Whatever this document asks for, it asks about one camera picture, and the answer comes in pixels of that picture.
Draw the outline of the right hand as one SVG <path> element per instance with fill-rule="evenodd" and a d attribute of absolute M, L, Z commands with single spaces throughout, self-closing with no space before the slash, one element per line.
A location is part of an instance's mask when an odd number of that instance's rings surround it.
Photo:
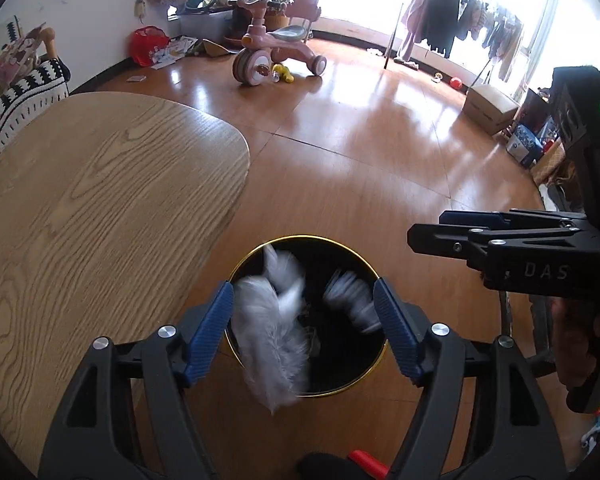
<path fill-rule="evenodd" d="M 568 389 L 580 387 L 596 367 L 596 359 L 588 353 L 588 337 L 582 330 L 568 325 L 567 306 L 562 298 L 550 298 L 554 322 L 553 348 L 559 381 Z M 600 318 L 594 330 L 600 337 Z"/>

